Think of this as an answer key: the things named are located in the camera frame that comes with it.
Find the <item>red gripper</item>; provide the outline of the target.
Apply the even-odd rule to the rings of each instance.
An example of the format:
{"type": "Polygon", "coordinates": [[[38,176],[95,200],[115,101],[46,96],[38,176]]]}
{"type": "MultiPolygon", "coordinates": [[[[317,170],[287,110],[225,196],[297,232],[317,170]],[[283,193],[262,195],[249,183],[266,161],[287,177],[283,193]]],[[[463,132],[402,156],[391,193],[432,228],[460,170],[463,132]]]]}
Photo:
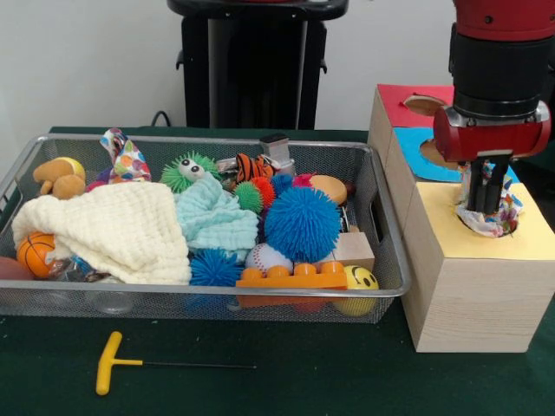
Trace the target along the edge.
{"type": "MultiPolygon", "coordinates": [[[[482,166],[477,159],[504,156],[523,158],[540,153],[551,135],[552,119],[541,101],[535,112],[523,119],[482,120],[466,117],[454,107],[440,107],[434,114],[435,146],[446,162],[472,162],[468,180],[467,209],[482,212],[482,166]]],[[[486,182],[484,213],[493,215],[500,206],[507,162],[497,162],[486,182]]]]}

